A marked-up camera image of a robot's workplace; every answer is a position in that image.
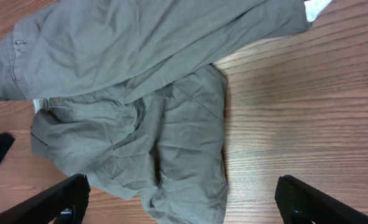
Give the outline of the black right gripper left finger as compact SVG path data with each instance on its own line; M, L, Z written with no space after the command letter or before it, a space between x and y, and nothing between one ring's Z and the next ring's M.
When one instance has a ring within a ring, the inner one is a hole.
M81 224L89 203L87 176L75 174L0 213L0 224Z

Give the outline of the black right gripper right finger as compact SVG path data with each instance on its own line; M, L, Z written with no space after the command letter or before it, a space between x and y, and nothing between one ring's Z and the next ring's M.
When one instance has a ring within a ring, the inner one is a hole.
M368 224L368 216L301 180L278 179L275 201L284 224Z

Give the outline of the grey shorts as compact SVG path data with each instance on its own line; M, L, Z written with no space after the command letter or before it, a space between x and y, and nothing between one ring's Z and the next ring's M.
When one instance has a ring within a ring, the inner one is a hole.
M69 0L0 42L0 101L33 100L32 151L159 223L222 223L227 81L213 62L308 30L327 1Z

